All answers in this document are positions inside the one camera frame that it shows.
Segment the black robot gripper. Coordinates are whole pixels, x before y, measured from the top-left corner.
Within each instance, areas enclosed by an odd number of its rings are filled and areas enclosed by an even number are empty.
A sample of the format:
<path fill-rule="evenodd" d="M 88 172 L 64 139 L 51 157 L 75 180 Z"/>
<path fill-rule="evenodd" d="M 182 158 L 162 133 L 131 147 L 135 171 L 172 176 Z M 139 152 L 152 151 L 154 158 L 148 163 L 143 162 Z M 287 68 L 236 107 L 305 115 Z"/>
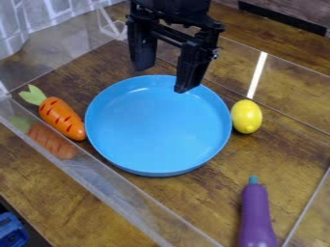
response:
<path fill-rule="evenodd" d="M 131 0 L 128 51 L 134 68 L 155 65 L 158 40 L 180 48 L 174 91 L 199 86 L 210 62 L 218 58 L 224 25 L 208 15 L 210 0 Z"/>

